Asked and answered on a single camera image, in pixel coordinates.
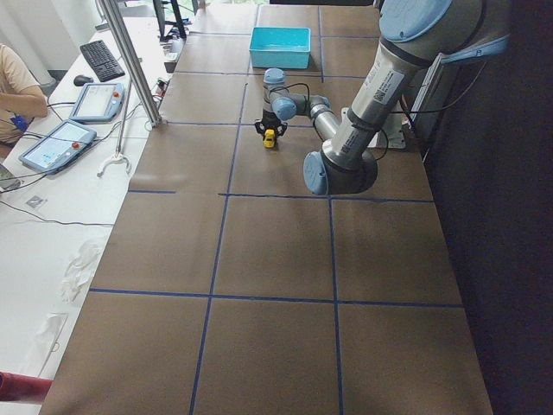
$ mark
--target white desk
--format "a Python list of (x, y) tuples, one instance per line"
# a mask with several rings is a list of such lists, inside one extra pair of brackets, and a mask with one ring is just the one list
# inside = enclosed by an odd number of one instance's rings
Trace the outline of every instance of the white desk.
[[(155, 19), (135, 17), (126, 18), (125, 22), (137, 55), (142, 58), (143, 71), (149, 85), (153, 86), (158, 77), (167, 79), (163, 52), (156, 39)], [(110, 31), (97, 33), (92, 39), (104, 40), (118, 57), (118, 49)], [(124, 68), (124, 62), (120, 61), (120, 64)], [(79, 56), (68, 70), (63, 81), (51, 95), (49, 103), (74, 102), (79, 95), (80, 87), (73, 85), (73, 78), (80, 73), (94, 75), (82, 56)], [(115, 81), (123, 82), (127, 86), (129, 75)], [(135, 92), (133, 90), (130, 96), (129, 112), (140, 102)], [(65, 119), (71, 111), (71, 106), (60, 105), (54, 109)], [(92, 125), (92, 128), (98, 132), (98, 137), (104, 137), (120, 118), (121, 114), (109, 124), (96, 124)], [(46, 118), (35, 120), (29, 131), (45, 134), (59, 122), (58, 117), (50, 110)], [(148, 118), (139, 106), (132, 118), (127, 120), (124, 129), (122, 152), (132, 163), (129, 176), (125, 173), (124, 164), (112, 164), (106, 168), (101, 178), (97, 177), (100, 164), (115, 152), (117, 129), (67, 170), (47, 176), (26, 188), (0, 195), (0, 201), (48, 220), (112, 224), (118, 216), (130, 177), (137, 166), (148, 135)], [(17, 159), (34, 142), (32, 138), (22, 138), (4, 162), (15, 176), (34, 173)], [(32, 182), (37, 177), (39, 176), (27, 177), (24, 181)], [(33, 196), (42, 198), (44, 202), (36, 208), (28, 206), (26, 202)], [(0, 205), (0, 371), (40, 375), (49, 379), (54, 377), (88, 288), (86, 284), (75, 300), (68, 303), (62, 299), (61, 282), (67, 267), (83, 244), (93, 239), (103, 249), (110, 232), (110, 227), (43, 223), (27, 214)], [(36, 365), (35, 368), (22, 371), (29, 350), (37, 344), (35, 334), (50, 313), (67, 315), (67, 321), (57, 341), (59, 347), (56, 346), (55, 351), (49, 356), (41, 373), (37, 373), (40, 368)], [(0, 403), (0, 414), (36, 414), (39, 410), (38, 405)]]

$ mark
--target red tube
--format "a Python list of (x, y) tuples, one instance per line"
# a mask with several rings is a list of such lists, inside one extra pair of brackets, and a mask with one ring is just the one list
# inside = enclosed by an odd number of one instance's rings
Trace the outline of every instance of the red tube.
[(48, 379), (0, 372), (0, 401), (41, 404), (51, 386)]

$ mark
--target teal plastic container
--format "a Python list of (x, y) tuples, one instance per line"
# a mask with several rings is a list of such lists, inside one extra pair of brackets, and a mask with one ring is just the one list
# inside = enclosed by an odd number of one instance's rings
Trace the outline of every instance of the teal plastic container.
[(250, 42), (253, 67), (305, 69), (310, 54), (309, 28), (253, 28)]

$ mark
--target computer mouse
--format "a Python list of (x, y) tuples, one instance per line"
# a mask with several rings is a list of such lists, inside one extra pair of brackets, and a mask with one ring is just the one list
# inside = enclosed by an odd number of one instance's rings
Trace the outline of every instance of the computer mouse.
[(77, 75), (73, 80), (73, 84), (75, 86), (83, 86), (84, 84), (88, 84), (90, 82), (94, 82), (94, 79), (86, 75)]

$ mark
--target computer keyboard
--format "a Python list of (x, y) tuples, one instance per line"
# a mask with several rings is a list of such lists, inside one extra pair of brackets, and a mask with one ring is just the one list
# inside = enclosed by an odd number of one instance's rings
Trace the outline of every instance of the computer keyboard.
[(100, 82), (113, 80), (124, 75), (124, 70), (119, 66), (104, 41), (92, 41), (82, 45), (80, 51)]

